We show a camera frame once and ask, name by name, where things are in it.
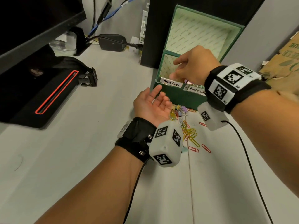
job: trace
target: blue cable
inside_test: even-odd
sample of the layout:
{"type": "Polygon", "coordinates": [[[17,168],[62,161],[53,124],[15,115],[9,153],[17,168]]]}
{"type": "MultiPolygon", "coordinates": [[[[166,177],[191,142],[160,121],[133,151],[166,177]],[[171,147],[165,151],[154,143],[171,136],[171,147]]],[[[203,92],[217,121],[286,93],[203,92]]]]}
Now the blue cable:
{"type": "MultiPolygon", "coordinates": [[[[107,19],[110,19],[111,17],[113,17],[117,12],[118,10],[120,10],[123,6],[119,6],[116,10],[114,10],[113,12],[111,12],[108,16],[106,16],[102,22],[106,21],[107,19]]],[[[98,24],[95,25],[95,27],[90,31],[90,33],[88,34],[88,37],[90,37],[98,28],[98,24]]]]}

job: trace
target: wristband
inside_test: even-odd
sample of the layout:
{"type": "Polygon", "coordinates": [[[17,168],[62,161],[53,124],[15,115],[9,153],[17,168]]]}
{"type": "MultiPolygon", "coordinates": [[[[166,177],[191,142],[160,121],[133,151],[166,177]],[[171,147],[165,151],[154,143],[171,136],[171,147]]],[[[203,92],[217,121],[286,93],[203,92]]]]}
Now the wristband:
{"type": "Polygon", "coordinates": [[[250,95],[271,89],[271,86],[261,81],[259,74],[239,63],[216,67],[208,75],[204,86],[208,103],[228,114],[250,95]]]}
{"type": "Polygon", "coordinates": [[[115,146],[124,148],[136,158],[145,162],[150,158],[147,143],[152,141],[156,129],[155,125],[151,122],[140,117],[135,117],[123,126],[118,134],[115,146]]]}

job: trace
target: person's right hand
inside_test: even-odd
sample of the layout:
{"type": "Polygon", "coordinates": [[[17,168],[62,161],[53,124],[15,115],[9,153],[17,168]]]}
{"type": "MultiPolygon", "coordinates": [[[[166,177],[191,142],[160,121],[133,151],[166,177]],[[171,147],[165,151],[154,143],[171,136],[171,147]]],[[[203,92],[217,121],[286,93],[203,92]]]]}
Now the person's right hand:
{"type": "Polygon", "coordinates": [[[169,79],[175,81],[188,79],[191,83],[200,85],[204,85],[211,70],[221,65],[212,52],[202,46],[194,47],[173,63],[181,65],[170,74],[169,79]]]}

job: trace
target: forearm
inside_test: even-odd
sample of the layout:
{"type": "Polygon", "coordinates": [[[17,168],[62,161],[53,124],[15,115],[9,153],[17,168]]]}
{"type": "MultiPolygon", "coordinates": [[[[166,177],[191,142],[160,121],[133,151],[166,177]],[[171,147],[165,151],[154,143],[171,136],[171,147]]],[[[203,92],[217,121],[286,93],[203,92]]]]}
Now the forearm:
{"type": "Polygon", "coordinates": [[[274,173],[299,196],[299,105],[262,90],[231,115],[274,173]]]}
{"type": "Polygon", "coordinates": [[[40,223],[122,223],[143,163],[121,147],[55,203],[40,223]]]}

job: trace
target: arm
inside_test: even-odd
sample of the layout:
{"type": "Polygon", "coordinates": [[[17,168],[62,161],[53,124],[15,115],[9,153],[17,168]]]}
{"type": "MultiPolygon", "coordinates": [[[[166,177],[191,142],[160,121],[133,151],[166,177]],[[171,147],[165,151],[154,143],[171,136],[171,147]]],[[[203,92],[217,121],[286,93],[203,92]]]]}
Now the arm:
{"type": "MultiPolygon", "coordinates": [[[[170,79],[204,85],[220,66],[210,50],[197,46],[174,61],[181,64],[170,79]]],[[[299,197],[299,105],[270,90],[237,104],[232,117],[280,180],[299,197]]]]}
{"type": "MultiPolygon", "coordinates": [[[[167,121],[172,103],[156,86],[142,91],[134,101],[136,117],[156,127],[167,121]]],[[[119,223],[124,221],[133,188],[143,162],[121,147],[107,157],[82,181],[57,201],[35,224],[119,223]]]]}

